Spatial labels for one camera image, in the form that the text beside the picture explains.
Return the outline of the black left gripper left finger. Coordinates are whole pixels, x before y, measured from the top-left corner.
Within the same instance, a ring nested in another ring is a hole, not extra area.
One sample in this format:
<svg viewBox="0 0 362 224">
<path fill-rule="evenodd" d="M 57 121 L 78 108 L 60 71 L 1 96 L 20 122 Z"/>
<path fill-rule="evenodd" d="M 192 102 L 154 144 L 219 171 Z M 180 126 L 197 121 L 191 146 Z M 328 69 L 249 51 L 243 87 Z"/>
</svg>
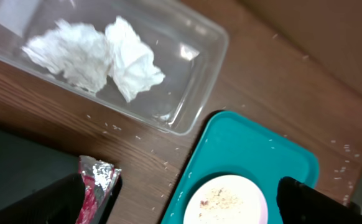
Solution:
<svg viewBox="0 0 362 224">
<path fill-rule="evenodd" d="M 0 210 L 0 224 L 75 224 L 84 199 L 82 176 L 71 174 Z"/>
</svg>

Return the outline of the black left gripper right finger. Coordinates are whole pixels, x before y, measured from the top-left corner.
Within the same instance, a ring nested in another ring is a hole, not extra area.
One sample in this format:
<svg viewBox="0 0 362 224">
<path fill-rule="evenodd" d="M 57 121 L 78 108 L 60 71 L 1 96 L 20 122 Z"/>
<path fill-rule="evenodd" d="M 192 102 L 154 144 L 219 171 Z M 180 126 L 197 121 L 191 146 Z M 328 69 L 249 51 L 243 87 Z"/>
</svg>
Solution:
<svg viewBox="0 0 362 224">
<path fill-rule="evenodd" d="M 284 224 L 362 224 L 362 215 L 291 177 L 277 187 Z"/>
</svg>

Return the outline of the red snack wrapper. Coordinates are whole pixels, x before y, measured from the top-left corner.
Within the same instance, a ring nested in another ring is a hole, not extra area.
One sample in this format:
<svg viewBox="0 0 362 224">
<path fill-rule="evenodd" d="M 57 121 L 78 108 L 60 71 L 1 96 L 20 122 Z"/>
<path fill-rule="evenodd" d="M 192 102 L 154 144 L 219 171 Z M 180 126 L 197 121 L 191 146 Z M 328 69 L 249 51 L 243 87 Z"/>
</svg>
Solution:
<svg viewBox="0 0 362 224">
<path fill-rule="evenodd" d="M 121 169 L 90 156 L 80 156 L 78 173 L 85 184 L 85 197 L 76 224 L 105 222 L 105 210 L 113 196 Z"/>
</svg>

